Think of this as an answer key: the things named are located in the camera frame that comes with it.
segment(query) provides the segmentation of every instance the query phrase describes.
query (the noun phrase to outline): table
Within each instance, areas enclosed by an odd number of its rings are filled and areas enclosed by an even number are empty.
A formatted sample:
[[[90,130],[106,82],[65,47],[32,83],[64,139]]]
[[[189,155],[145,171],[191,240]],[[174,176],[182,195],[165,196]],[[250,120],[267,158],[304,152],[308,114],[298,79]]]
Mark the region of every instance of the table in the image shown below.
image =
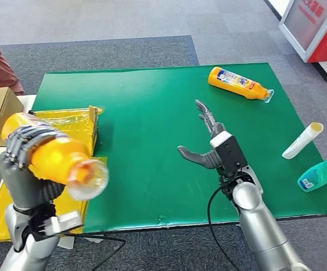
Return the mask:
[[[313,143],[292,160],[281,157],[304,127],[270,66],[221,66],[276,93],[264,104],[217,89],[207,84],[212,66],[47,73],[33,110],[105,108],[95,154],[108,157],[110,181],[89,202],[84,232],[206,224],[207,202],[218,186],[216,172],[185,161],[176,150],[209,150],[194,99],[237,137],[276,218],[327,215],[327,185],[307,194],[296,183],[322,161]],[[237,215],[218,196],[212,219],[233,223]]]

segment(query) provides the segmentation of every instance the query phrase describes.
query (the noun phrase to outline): bottle label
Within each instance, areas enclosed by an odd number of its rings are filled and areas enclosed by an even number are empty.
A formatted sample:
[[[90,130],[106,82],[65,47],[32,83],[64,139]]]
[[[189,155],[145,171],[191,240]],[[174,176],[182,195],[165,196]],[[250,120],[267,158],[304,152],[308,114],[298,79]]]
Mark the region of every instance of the bottle label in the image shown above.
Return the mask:
[[[218,73],[217,79],[222,82],[226,82],[229,85],[238,85],[246,89],[252,89],[255,85],[255,82],[252,80],[237,75],[233,72],[226,71],[224,69],[221,69]]]
[[[307,179],[300,180],[300,185],[301,185],[305,190],[313,187],[313,183],[309,182]]]

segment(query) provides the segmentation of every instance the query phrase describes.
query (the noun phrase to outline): yellow package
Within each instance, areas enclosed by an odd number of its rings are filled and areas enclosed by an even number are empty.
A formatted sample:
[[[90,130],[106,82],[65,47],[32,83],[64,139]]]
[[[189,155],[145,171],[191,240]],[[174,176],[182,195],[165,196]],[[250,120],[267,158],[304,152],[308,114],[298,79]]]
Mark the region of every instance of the yellow package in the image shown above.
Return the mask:
[[[35,115],[68,136],[84,142],[90,150],[90,155],[93,155],[96,139],[98,115],[103,111],[101,108],[90,106],[89,108],[82,109],[38,111],[35,112]],[[104,163],[106,162],[106,158],[96,159]],[[12,203],[12,199],[5,184],[2,184],[0,189],[0,241],[8,241],[10,239],[4,213],[5,208],[11,203]],[[87,201],[74,200],[66,190],[54,200],[54,203],[56,206],[57,215],[78,210],[83,220],[84,220],[87,206]],[[82,227],[71,232],[81,233]]]

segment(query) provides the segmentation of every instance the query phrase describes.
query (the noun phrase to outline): teal bottle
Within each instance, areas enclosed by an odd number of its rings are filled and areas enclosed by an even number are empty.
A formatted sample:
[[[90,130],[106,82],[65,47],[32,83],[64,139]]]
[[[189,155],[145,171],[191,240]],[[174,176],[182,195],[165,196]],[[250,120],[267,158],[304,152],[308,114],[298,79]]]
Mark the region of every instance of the teal bottle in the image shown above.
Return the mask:
[[[298,180],[298,184],[304,192],[310,192],[327,184],[327,160],[308,169]]]

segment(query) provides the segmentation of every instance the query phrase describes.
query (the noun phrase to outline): orange bottle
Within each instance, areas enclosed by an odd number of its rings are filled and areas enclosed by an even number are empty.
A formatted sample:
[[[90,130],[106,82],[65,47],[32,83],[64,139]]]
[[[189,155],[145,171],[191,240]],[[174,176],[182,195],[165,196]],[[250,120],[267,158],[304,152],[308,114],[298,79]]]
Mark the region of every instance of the orange bottle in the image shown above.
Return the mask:
[[[209,75],[208,82],[218,88],[243,95],[246,99],[261,99],[265,103],[269,103],[273,95],[273,89],[267,90],[258,82],[220,67],[213,68]]]
[[[7,119],[1,137],[6,139],[23,125],[53,128],[33,115],[15,113]],[[105,189],[109,180],[105,164],[91,159],[86,145],[69,136],[57,137],[38,146],[32,154],[28,168],[38,178],[67,185],[68,192],[77,200],[94,198]]]

